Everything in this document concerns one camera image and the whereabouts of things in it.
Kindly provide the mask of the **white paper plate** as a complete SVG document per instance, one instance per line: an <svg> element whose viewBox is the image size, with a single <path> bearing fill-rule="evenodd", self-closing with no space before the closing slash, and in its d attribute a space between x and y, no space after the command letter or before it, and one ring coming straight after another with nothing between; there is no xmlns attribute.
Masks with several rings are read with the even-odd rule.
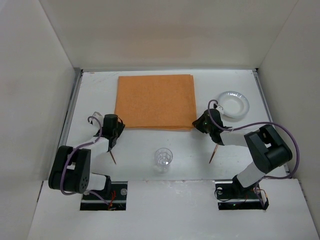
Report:
<svg viewBox="0 0 320 240"><path fill-rule="evenodd" d="M239 92L225 91L218 96L218 105L223 107L221 113L232 119L245 117L250 110L248 99Z"/></svg>

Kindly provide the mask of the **orange cloth napkin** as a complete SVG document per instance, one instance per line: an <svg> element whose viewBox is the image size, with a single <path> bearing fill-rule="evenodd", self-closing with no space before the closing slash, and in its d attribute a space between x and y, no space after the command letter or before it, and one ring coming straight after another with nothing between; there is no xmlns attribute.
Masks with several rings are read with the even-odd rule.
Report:
<svg viewBox="0 0 320 240"><path fill-rule="evenodd" d="M194 77L119 76L114 112L127 128L190 131L197 118Z"/></svg>

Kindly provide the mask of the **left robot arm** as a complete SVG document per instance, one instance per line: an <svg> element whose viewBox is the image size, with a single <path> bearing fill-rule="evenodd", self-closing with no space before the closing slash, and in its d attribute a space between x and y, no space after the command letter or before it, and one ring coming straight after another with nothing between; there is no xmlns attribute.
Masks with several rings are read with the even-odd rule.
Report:
<svg viewBox="0 0 320 240"><path fill-rule="evenodd" d="M100 155L111 152L125 124L116 114L101 115L98 112L89 116L87 121L98 128L97 133L79 146L60 146L49 174L49 188L66 196L108 195L111 191L111 177L93 173L91 165Z"/></svg>

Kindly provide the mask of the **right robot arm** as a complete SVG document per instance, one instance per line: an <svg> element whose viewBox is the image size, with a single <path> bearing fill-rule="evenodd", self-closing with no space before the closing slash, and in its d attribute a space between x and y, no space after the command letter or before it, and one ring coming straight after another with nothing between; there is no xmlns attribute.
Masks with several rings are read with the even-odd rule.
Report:
<svg viewBox="0 0 320 240"><path fill-rule="evenodd" d="M293 153L271 122L251 123L238 128L223 125L217 109L207 109L193 127L219 146L246 147L252 162L232 178L230 193L236 198L251 190L262 178L293 158Z"/></svg>

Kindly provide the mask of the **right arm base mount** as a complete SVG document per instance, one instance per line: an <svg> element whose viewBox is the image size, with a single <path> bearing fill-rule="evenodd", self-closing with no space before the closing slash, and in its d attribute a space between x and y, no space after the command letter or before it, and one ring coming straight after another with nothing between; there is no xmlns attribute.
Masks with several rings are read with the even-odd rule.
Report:
<svg viewBox="0 0 320 240"><path fill-rule="evenodd" d="M270 205L266 191L260 188L259 183L243 193L236 193L231 180L216 181L214 196L220 211L233 210L263 210Z"/></svg>

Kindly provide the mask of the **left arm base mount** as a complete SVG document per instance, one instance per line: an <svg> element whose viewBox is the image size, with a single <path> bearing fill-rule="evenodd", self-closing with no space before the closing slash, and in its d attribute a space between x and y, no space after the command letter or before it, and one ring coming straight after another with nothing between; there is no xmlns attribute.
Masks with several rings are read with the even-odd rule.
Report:
<svg viewBox="0 0 320 240"><path fill-rule="evenodd" d="M83 195L80 201L81 211L125 211L127 208L127 181L113 181L108 191L95 190L103 200L90 193Z"/></svg>

